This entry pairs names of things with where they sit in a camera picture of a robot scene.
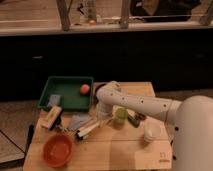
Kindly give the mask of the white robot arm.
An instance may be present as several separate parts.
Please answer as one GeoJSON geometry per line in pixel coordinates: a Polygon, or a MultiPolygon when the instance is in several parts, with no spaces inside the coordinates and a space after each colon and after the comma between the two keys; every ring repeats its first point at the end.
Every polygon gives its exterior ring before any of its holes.
{"type": "Polygon", "coordinates": [[[97,90],[97,113],[115,105],[174,125],[172,171],[213,171],[213,98],[197,95],[177,101],[125,93],[116,81],[97,90]]]}

